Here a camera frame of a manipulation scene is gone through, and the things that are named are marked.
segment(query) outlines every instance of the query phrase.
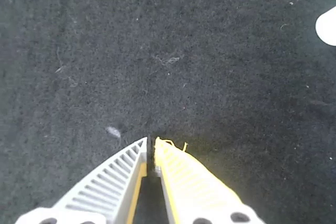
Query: white object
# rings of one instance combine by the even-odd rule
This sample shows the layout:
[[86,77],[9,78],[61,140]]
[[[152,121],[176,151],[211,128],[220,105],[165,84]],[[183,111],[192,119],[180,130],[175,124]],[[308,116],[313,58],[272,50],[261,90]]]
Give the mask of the white object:
[[336,6],[316,20],[315,29],[324,43],[336,46]]
[[169,223],[264,224],[230,188],[185,152],[186,145],[180,150],[170,140],[157,138],[155,146],[147,146],[146,137],[135,141],[91,171],[52,208],[30,211],[16,224],[133,223],[152,151],[154,167],[150,167],[161,178]]

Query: dark gray carpet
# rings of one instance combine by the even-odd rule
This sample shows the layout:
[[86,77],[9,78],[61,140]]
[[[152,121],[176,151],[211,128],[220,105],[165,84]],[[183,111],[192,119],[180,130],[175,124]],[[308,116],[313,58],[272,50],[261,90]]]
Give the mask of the dark gray carpet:
[[314,29],[336,0],[0,5],[0,223],[149,133],[266,223],[336,222],[336,48]]

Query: yellow trim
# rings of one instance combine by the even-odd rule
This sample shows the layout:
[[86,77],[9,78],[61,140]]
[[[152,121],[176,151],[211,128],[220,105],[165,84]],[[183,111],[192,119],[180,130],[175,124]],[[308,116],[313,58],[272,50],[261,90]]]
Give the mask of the yellow trim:
[[241,204],[233,190],[222,183],[197,159],[175,147],[169,140],[155,140],[155,166],[161,169],[161,179],[170,205],[169,216],[174,223],[182,223],[185,209],[181,200],[189,202],[195,209],[223,209],[229,205]]
[[132,202],[131,202],[131,206],[130,206],[130,210],[128,212],[128,217],[127,217],[127,222],[126,222],[127,224],[132,224],[133,223],[135,208],[136,208],[136,204],[138,203],[139,191],[140,191],[140,186],[141,186],[141,179],[142,179],[142,177],[146,177],[146,176],[147,176],[147,164],[142,163],[140,165],[138,178],[137,178],[137,181],[135,183]]

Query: small debris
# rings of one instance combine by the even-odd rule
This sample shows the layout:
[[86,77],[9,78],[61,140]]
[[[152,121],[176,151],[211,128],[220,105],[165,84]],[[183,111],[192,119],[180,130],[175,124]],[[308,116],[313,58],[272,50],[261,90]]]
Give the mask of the small debris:
[[112,136],[116,137],[116,138],[120,138],[121,137],[120,131],[117,128],[115,128],[115,127],[111,127],[111,126],[106,127],[106,131],[108,133],[110,133]]
[[63,67],[64,67],[64,66],[62,66],[62,67],[60,67],[59,69],[57,69],[57,70],[55,71],[55,73],[58,73],[58,72],[62,71]]
[[281,27],[280,27],[280,30],[282,31],[283,27],[284,26],[288,26],[288,24],[283,24]]

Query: mounting hole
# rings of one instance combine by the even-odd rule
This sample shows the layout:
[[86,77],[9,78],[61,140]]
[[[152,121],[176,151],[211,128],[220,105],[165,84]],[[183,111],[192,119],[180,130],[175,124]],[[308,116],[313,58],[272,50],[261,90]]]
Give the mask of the mounting hole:
[[233,214],[231,214],[231,220],[234,223],[246,223],[250,221],[250,218],[242,212],[234,212]]
[[55,218],[48,218],[40,222],[40,224],[56,224],[57,220]]
[[212,222],[208,219],[197,218],[196,220],[194,220],[193,224],[212,224]]

